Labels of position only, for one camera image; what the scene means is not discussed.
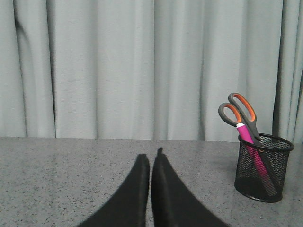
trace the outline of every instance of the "pink pen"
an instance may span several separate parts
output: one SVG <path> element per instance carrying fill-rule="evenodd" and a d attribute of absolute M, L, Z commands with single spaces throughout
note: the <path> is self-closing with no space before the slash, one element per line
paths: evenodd
<path fill-rule="evenodd" d="M 244 141 L 247 141 L 248 143 L 252 143 L 252 144 L 254 143 L 245 124 L 238 123 L 237 124 L 237 130 L 238 130 L 241 138 Z M 277 193 L 276 189 L 275 189 L 274 184 L 272 183 L 272 181 L 271 181 L 271 179 L 268 175 L 268 172 L 267 172 L 267 170 L 264 166 L 264 163 L 262 162 L 262 160 L 261 160 L 261 158 L 258 154 L 258 151 L 256 149 L 250 147 L 250 146 L 246 146 L 246 149 L 247 149 L 247 151 L 250 155 L 250 158 L 254 162 L 256 170 L 257 170 L 259 176 L 261 177 L 261 181 L 262 181 L 262 183 L 264 185 L 264 188 L 267 191 L 268 195 L 269 196 L 275 195 Z"/>

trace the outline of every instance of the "mesh cup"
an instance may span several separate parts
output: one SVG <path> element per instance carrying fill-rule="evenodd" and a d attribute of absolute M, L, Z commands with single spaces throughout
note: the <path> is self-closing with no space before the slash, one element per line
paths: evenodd
<path fill-rule="evenodd" d="M 240 136 L 239 158 L 234 186 L 241 194 L 262 202 L 278 202 L 286 174 L 291 142 L 262 134 L 261 146 L 244 141 Z"/>

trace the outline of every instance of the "curtain fold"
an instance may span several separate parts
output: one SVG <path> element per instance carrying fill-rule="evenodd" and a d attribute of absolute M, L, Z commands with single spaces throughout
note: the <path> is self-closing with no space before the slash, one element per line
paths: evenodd
<path fill-rule="evenodd" d="M 0 1 L 0 136 L 303 139 L 302 0 Z"/>

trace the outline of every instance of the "pen holder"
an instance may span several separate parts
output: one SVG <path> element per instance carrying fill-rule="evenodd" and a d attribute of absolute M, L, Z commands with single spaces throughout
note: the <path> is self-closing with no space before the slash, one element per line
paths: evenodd
<path fill-rule="evenodd" d="M 241 194 L 262 202 L 278 202 L 286 174 L 291 142 L 260 133 L 262 146 L 244 141 L 240 149 L 234 186 Z"/>

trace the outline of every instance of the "gray speckled table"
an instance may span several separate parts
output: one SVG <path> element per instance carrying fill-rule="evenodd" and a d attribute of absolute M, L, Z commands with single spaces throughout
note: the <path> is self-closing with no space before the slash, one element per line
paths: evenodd
<path fill-rule="evenodd" d="M 192 193 L 233 227 L 303 226 L 303 146 L 291 152 L 283 199 L 262 203 L 233 187 L 238 143 L 0 138 L 0 226 L 73 227 L 96 211 L 146 153 L 164 153 Z M 152 227 L 150 197 L 147 226 Z"/>

